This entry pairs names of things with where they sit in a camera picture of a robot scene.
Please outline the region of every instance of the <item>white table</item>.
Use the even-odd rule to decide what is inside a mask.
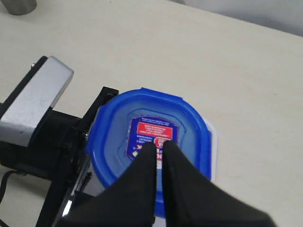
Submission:
[[[217,128],[216,184],[303,226],[303,39],[164,0],[39,0],[0,8],[0,102],[42,55],[74,69],[56,110],[83,116],[102,86],[178,95]],[[0,218],[34,226],[48,183],[12,177]]]

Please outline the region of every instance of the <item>blue plastic container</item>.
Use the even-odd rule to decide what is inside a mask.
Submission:
[[[153,141],[158,148],[155,215],[165,217],[161,182],[165,140],[176,141],[200,172],[211,178],[211,133],[199,113],[180,97],[145,88],[122,93],[99,109],[86,151],[107,188],[131,164],[142,144]]]

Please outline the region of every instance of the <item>black cable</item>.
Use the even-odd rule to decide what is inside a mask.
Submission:
[[[7,171],[3,177],[2,177],[2,180],[1,180],[1,185],[0,185],[0,203],[2,202],[3,200],[3,197],[4,197],[4,194],[5,194],[5,191],[6,191],[6,185],[8,183],[8,179],[9,179],[9,176],[12,175],[12,174],[18,174],[18,175],[25,175],[24,173],[22,172],[19,172],[19,171],[16,171],[16,170],[9,170]],[[2,221],[0,219],[0,226],[1,227],[9,227],[4,221]]]

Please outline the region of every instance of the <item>blue container lid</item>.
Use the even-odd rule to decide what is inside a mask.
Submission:
[[[107,188],[127,169],[142,144],[157,146],[155,215],[165,217],[162,145],[174,140],[186,157],[211,178],[211,135],[199,113],[182,98],[141,88],[122,93],[102,106],[92,124],[86,152],[98,179]]]

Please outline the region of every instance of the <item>silver metal plate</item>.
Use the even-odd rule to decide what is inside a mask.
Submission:
[[[0,119],[0,141],[27,147],[49,107],[53,108],[73,77],[73,70],[49,57]]]

